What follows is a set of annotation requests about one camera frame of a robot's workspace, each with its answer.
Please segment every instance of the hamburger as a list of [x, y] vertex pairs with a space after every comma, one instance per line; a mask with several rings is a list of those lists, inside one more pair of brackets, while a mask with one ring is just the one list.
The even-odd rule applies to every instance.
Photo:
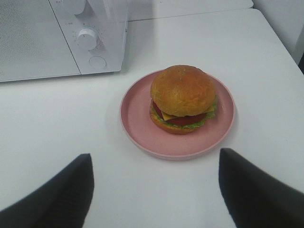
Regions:
[[210, 76], [187, 65], [161, 71], [151, 84], [150, 118], [172, 134], [188, 134], [215, 117], [217, 96]]

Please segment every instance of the top bun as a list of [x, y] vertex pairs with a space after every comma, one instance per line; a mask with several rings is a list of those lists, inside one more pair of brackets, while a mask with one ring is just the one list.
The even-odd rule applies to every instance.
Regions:
[[210, 76], [196, 67], [171, 66], [152, 82], [151, 98], [169, 115], [199, 115], [212, 105], [215, 86]]

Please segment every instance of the microwave control panel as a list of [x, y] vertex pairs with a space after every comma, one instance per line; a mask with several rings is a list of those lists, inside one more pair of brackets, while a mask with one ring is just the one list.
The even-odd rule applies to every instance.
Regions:
[[127, 0], [49, 0], [82, 75], [120, 71]]

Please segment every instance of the white microwave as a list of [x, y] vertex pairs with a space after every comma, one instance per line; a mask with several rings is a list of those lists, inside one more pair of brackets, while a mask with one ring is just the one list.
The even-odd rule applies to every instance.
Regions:
[[0, 81], [120, 71], [127, 0], [1, 0]]

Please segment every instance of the yellow cheese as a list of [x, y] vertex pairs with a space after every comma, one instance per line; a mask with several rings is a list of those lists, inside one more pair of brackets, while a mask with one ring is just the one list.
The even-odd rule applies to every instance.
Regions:
[[164, 119], [165, 121], [177, 118], [177, 116], [168, 115], [168, 114], [166, 114], [166, 113], [164, 113], [164, 112], [161, 112], [161, 114], [162, 114], [162, 117], [163, 117], [163, 119]]
[[[204, 111], [203, 113], [208, 113], [208, 112], [212, 112], [214, 111], [214, 107], [210, 106], [206, 111]], [[172, 119], [176, 119], [178, 118], [178, 116], [174, 116], [174, 115], [168, 115], [166, 113], [164, 113], [163, 111], [161, 111], [162, 117], [165, 121], [167, 120], [172, 120]]]

